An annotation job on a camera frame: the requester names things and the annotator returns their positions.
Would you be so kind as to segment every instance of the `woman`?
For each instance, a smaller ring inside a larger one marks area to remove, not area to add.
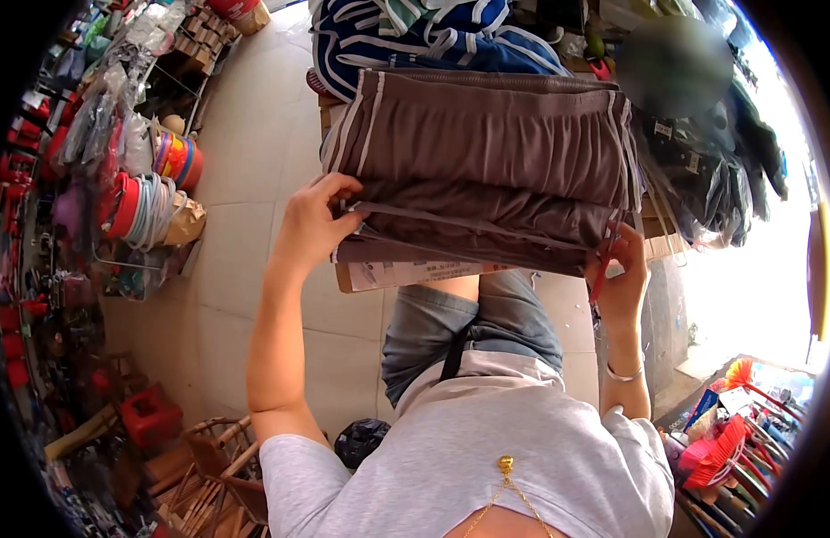
[[[640,346],[648,273],[624,223],[611,225],[624,273],[598,298],[602,416],[564,393],[555,331],[517,271],[406,286],[382,362],[399,419],[350,475],[304,399],[300,302],[308,273],[366,216],[334,220],[329,204],[361,189],[330,174],[293,195],[266,270],[247,392],[271,535],[667,535],[674,485]],[[592,253],[586,279],[599,269]]]

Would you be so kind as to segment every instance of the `black shoulder strap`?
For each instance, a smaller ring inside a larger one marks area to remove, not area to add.
[[[460,360],[463,359],[463,347],[466,345],[468,338],[468,331],[472,328],[475,318],[468,322],[466,326],[451,340],[451,346],[448,348],[448,355],[445,357],[445,365],[442,366],[442,375],[439,376],[439,381],[444,382],[451,380],[457,376],[460,371]]]

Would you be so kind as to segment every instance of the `gold necklace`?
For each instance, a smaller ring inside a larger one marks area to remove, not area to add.
[[[486,513],[486,511],[493,508],[493,505],[496,503],[496,499],[498,499],[498,495],[502,492],[502,490],[505,489],[506,486],[510,486],[510,487],[514,488],[514,490],[517,492],[517,495],[520,496],[520,499],[522,499],[523,502],[526,503],[526,505],[528,506],[529,510],[531,510],[531,512],[533,514],[535,514],[535,518],[537,518],[537,522],[539,522],[540,525],[543,527],[543,529],[545,531],[547,531],[547,536],[549,536],[549,538],[553,538],[553,533],[549,532],[549,527],[547,527],[547,523],[543,522],[543,520],[540,519],[540,514],[537,513],[537,510],[535,510],[535,507],[531,505],[531,503],[528,501],[528,499],[525,497],[525,495],[523,495],[523,492],[520,491],[520,488],[518,488],[517,485],[514,484],[513,481],[510,479],[510,472],[514,470],[513,468],[514,468],[514,458],[513,458],[513,456],[502,456],[502,457],[498,458],[498,470],[501,471],[502,474],[505,476],[505,481],[502,482],[502,487],[500,487],[498,489],[498,491],[496,491],[496,494],[493,495],[493,498],[490,499],[490,503],[487,504],[484,507],[484,510],[480,511],[478,516],[474,518],[474,522],[472,522],[472,526],[470,526],[468,528],[466,533],[463,535],[463,538],[467,538],[469,533],[472,532],[472,529],[474,529],[474,526],[477,525],[480,522],[480,520],[484,517],[484,514]]]

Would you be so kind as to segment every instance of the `blue shorts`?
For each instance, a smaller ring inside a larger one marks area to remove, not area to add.
[[[472,319],[465,350],[504,351],[543,360],[561,374],[561,345],[530,282],[518,270],[480,276],[478,302],[414,285],[399,289],[385,335],[382,380],[396,407],[411,382],[445,360]]]

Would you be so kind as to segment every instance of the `folded clothing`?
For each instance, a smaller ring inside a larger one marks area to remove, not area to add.
[[[630,103],[617,86],[472,71],[363,70],[321,149],[372,212],[337,261],[388,259],[381,241],[460,260],[581,275],[619,209],[639,211]]]
[[[397,28],[388,27],[389,6],[399,10],[400,4],[323,0],[314,15],[313,65],[323,86],[345,102],[356,95],[358,70],[388,66],[395,54],[466,70],[571,77],[546,41],[502,25],[508,14],[506,0],[451,1]],[[407,16],[415,14],[409,11]]]

